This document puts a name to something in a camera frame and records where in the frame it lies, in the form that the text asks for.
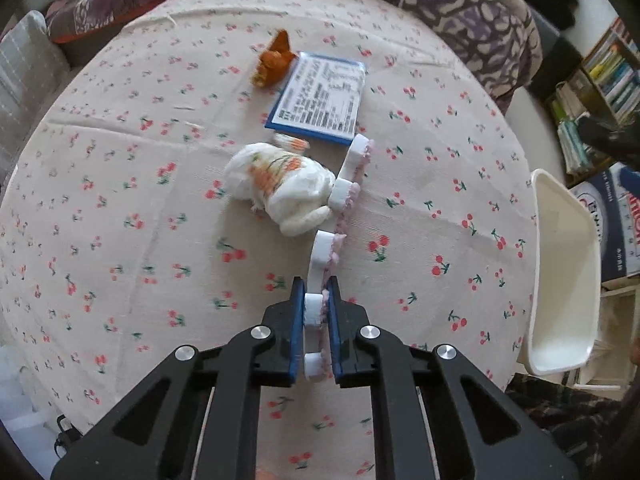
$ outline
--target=bookshelf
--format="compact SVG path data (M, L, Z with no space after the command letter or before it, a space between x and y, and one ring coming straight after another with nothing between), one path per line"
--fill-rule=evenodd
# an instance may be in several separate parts
M627 123L631 112L640 107L638 49L621 23L616 20L607 29L568 80L590 113L615 125Z
M546 104L558 126L567 187L576 186L615 162L584 145L575 122L589 112L610 126L619 127L632 120L632 112L640 109L640 52L619 18L567 82L556 86L556 93Z

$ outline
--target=orange stuffed toy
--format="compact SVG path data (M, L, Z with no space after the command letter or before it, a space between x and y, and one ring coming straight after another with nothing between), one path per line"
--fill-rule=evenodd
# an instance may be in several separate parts
M260 61L251 76L251 83L265 88L281 81L287 75L291 61L297 57L290 50L287 31L279 30L269 48L260 54Z

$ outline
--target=cherry print tablecloth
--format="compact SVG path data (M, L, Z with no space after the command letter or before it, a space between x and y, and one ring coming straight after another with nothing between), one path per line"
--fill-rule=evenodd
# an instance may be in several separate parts
M418 19L379 0L169 0L127 25L33 134L0 207L0 300L52 402L81 430L172 349L226 343L304 276L222 171L276 89L257 52L362 60L376 142L342 249L343 296L406 343L450 342L498 386L534 286L529 167L502 115ZM337 144L311 156L337 171ZM369 393L299 381L262 395L258 464L281 479L373 478Z

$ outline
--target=plaid fabric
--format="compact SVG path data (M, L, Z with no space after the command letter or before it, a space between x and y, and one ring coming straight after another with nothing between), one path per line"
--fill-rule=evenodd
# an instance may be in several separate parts
M592 475L602 458L604 428L620 402L521 374L515 375L505 393L553 437L578 466L580 478Z
M29 136L34 117L69 72L47 37L44 17L29 12L0 43L0 184Z

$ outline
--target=book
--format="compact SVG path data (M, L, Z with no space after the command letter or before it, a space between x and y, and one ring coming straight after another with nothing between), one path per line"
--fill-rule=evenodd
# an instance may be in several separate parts
M600 63L602 57L607 53L607 50L610 49L611 45L615 40L615 36L609 33L607 39L600 45L597 51L589 56L587 63L585 63L584 67L587 72L590 72L598 63Z
M569 174L574 174L577 169L578 161L574 158L571 141L569 140L561 124L558 126L558 140L560 141L560 148L562 149L562 156L564 157L566 172Z
M620 18L616 18L613 22L613 25L611 25L611 28L620 36L626 46L629 47L629 50L637 56L638 46L636 45L636 42L631 38L631 34L629 34L628 30L626 30L625 24L622 22L622 20L620 20Z
M575 120L581 113L586 111L574 90L565 81L556 85L556 98L562 106L565 115L572 120Z
M264 127L351 144L366 71L360 61L300 52Z
M623 123L626 118L633 112L638 103L640 102L640 87L636 88L632 94L626 99L625 103L622 105L618 113L616 113L616 117L620 123Z
M556 124L560 124L566 119L566 112L564 111L564 108L562 108L562 105L560 104L560 101L557 97L551 101L551 113L556 121Z
M628 70L631 70L629 63L627 63L626 61L620 63L618 67L609 75L609 77L607 77L600 85L602 93L604 95L608 94L611 89L620 82L620 80Z
M575 152L578 155L580 166L589 168L591 166L591 161L589 160L589 157L587 156L587 152L584 149L582 139L580 138L580 135L578 135L578 126L576 126L575 122L573 121L565 121L563 124L566 127L566 130L569 134L569 138L571 139Z
M616 85L607 93L606 98L607 101L612 102L616 97L620 95L620 92L623 91L624 87L627 83L629 83L636 73L631 70L631 67L624 73L620 81L616 83Z
M596 78L595 82L598 85L602 85L607 78L613 74L617 68L620 66L620 64L623 62L624 60L622 59L622 56L620 56L620 54L614 54L605 64L604 69L602 70L602 72L600 73L600 75Z
M594 66L591 70L589 70L589 75L591 79L596 80L602 74L603 70L606 68L608 62L616 55L616 51L613 49L609 49L607 53L602 57L602 60L598 62L596 66Z
M618 97L616 97L615 101L613 101L613 103L611 104L611 107L613 108L613 111L617 112L620 110L620 108L622 108L622 105L625 103L626 98L629 97L629 95L631 94L631 92L634 91L634 89L637 87L638 85L636 84L635 81L629 81L629 83L626 84L625 88L623 89L622 92L620 92L620 95Z

